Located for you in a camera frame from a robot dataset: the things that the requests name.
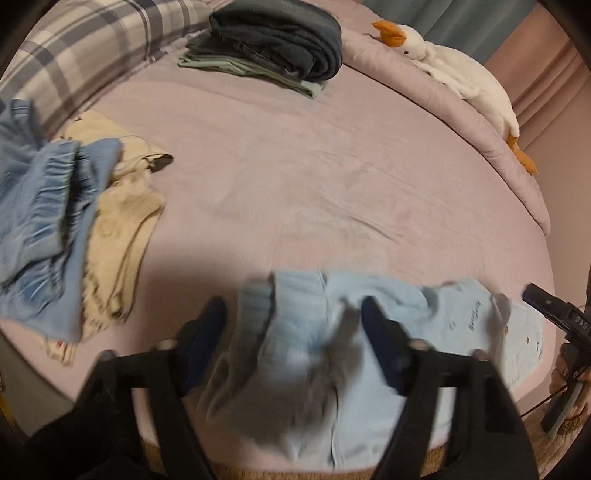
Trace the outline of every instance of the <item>fabric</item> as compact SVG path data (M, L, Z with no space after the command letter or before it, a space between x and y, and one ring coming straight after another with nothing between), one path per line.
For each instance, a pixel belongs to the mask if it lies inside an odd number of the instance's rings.
M343 64L339 23L300 0L235 0L209 21L246 58L294 80L330 80Z
M202 29L209 13L199 0L59 2L12 59L0 80L0 100L32 99L52 137L101 88L161 56L167 43Z
M203 0L212 11L219 10L221 7L225 7L227 4L232 3L234 0Z
M537 5L486 67L509 94L527 148L565 109L591 74L558 22Z
M172 161L160 147L93 110L61 131L61 138L83 145L105 137L119 138L122 152L111 175L115 183L99 196L87 246L82 341L129 316L141 260L165 204L164 197L150 188L148 170ZM65 365L74 361L75 344L47 337L41 342L50 358Z
M371 12L351 3L334 2L339 21L361 19L375 30L359 14ZM279 268L429 285L475 277L515 300L528 282L554 291L536 221L479 151L416 103L348 66L310 101L256 79L181 69L178 55L150 64L93 107L174 156L151 176L167 204L127 322L81 343L74 365L63 368L30 332L0 320L27 362L68 397L76 398L102 350L150 349L175 337L212 295L233 307L237 286ZM516 400L542 384L555 335L546 322L542 364ZM187 411L208 458L259 471L306 469L210 426L197 395ZM135 404L139 429L154 442L147 401Z
M532 441L540 478L543 478L564 455L589 416L588 406L586 406L578 417L564 422L564 428L560 429L554 440L548 440L540 427L541 419L546 411L547 407L544 406L524 420L524 426ZM109 403L105 402L104 398L99 398L98 401L87 405L84 410L65 415L37 432L29 440L27 450L38 462L42 463L47 471L58 473L60 478L71 478L88 469L93 469L95 473L109 471L109 475L98 478L111 480L119 478L116 476L118 473L126 474L121 478L136 478L133 475L138 475L140 472L123 468L125 465L121 462L121 454L117 453L118 447L128 445L129 440L122 442L122 436L121 430L116 428L116 412L109 408ZM80 448L81 445L88 445L89 441L92 442L93 449ZM150 469L153 472L166 475L160 449L146 442L143 442L142 447ZM438 470L444 453L443 446L429 450L422 474L427 475ZM119 462L112 463L114 459L119 459ZM105 468L107 466L118 468L110 470ZM212 467L220 480L272 480L277 478L282 480L368 480L373 473L372 469L344 474L246 471L215 463L212 464Z
M0 116L0 150L0 314L77 341L86 241L121 143L46 143L32 103L12 100Z
M321 83L294 80L242 58L234 48L210 34L190 40L187 47L189 49L178 59L180 67L226 72L239 77L265 77L310 98L316 98L323 88Z
M409 59L367 35L343 29L343 55L347 65L419 104L473 145L522 201L544 233L550 234L550 217L538 184L515 161L507 143L475 108L425 75Z
M503 86L486 67L465 53L423 40L413 28L392 22L374 22L381 40L411 59L416 67L467 101L505 139L528 173L538 173L531 158L517 145L519 123Z
M380 17L410 25L425 40L487 61L518 28L535 0L364 0Z
M171 154L158 145L132 134L100 112L88 110L77 115L60 130L59 138L77 140L88 145L102 138L118 138L121 142L121 158L111 174L111 181L121 180L132 172L158 171L170 165Z
M201 400L208 419L311 468L376 465L404 397L384 382L360 325L367 296L411 338L458 355L489 352L509 388L540 363L542 315L506 298L499 308L475 280L429 288L355 273L279 271L269 284L239 293L234 337ZM452 389L442 391L432 446L448 435L453 399Z

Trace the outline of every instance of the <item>pink bed sheet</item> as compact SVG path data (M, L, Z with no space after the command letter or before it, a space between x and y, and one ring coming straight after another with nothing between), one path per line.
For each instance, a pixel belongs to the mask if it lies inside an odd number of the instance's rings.
M477 149L506 181L546 235L550 215L535 178L517 161L505 140L471 105L420 71L399 52L384 45L372 23L381 20L353 0L307 0L338 18L342 27L343 61L390 87L445 122Z
M512 298L528 282L553 291L544 232L490 162L435 116L347 66L310 100L262 80L179 69L172 54L95 108L176 160L152 176L167 205L126 324L81 345L66 368L20 325L0 322L71 398L100 351L146 350L174 336L211 295L233 300L238 285L279 267L419 284L475 277ZM548 322L543 363L516 398L550 370L554 335ZM153 438L138 405L140 429ZM213 460L306 468L206 425L195 405L187 400Z

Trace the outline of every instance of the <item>folded clothes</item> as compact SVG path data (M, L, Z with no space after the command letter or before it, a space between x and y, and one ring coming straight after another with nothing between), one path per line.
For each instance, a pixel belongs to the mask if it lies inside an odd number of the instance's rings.
M385 384L360 326L366 296L412 338L460 355L488 351L509 387L541 361L542 317L476 280L429 288L353 273L280 271L239 292L233 339L200 400L208 419L307 469L374 466L404 398ZM443 389L432 446L448 435L453 399L453 389Z
M121 143L47 143L30 101L0 115L0 315L80 339L82 276L96 199Z
M244 57L290 79L329 80L343 64L339 23L299 0L235 0L210 24Z
M187 48L188 50L178 59L178 65L181 67L214 70L240 77L265 77L309 98L315 98L323 88L322 83L293 79L263 67L243 57L232 46L209 33L190 40Z
M172 162L172 156L133 135L99 112L89 110L66 124L62 138L83 145L117 137L123 147L111 179L98 199L86 251L82 340L129 316L139 268L164 209L162 195L150 188L149 170ZM41 338L48 356L69 365L76 344Z

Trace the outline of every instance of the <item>plaid pillow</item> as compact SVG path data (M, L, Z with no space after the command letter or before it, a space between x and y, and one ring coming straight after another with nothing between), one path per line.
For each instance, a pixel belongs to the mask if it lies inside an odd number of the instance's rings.
M92 95L204 28L209 14L199 0L61 0L12 59L0 100L31 98L52 137Z

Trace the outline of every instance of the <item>pink curtain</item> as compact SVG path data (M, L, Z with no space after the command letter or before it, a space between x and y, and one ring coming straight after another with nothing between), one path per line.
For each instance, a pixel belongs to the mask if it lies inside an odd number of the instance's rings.
M505 87L527 148L591 76L568 36L540 5L486 62Z

